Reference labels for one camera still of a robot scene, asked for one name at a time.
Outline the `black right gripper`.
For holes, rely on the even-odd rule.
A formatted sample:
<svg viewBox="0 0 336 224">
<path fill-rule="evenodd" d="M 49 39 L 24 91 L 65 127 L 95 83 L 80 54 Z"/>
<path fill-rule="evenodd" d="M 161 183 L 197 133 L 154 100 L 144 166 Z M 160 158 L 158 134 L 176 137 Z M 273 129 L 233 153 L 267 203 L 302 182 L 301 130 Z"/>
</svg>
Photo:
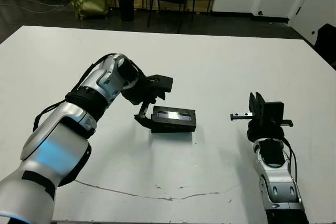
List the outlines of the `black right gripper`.
<svg viewBox="0 0 336 224">
<path fill-rule="evenodd" d="M 293 127 L 290 119 L 283 118 L 283 103 L 265 103 L 263 96 L 256 92 L 249 95 L 249 111 L 244 113 L 230 114 L 230 120 L 249 120 L 247 137 L 250 141 L 261 138 L 276 138 L 281 140 L 284 137 L 283 126 Z"/>
</svg>

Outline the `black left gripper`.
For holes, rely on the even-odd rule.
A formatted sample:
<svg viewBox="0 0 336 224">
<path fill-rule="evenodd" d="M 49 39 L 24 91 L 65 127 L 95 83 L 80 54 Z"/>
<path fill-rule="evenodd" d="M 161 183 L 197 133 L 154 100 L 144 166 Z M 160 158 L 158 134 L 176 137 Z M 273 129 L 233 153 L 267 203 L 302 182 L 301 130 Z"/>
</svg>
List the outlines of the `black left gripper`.
<svg viewBox="0 0 336 224">
<path fill-rule="evenodd" d="M 154 82 L 155 76 L 141 77 L 133 87 L 124 89 L 121 92 L 122 96 L 133 105 L 142 103 L 139 114 L 134 115 L 134 119 L 147 129 L 152 128 L 152 120 L 145 116 L 149 104 L 155 104 L 156 98 L 165 100 L 165 91 L 155 91 L 152 87 Z"/>
</svg>

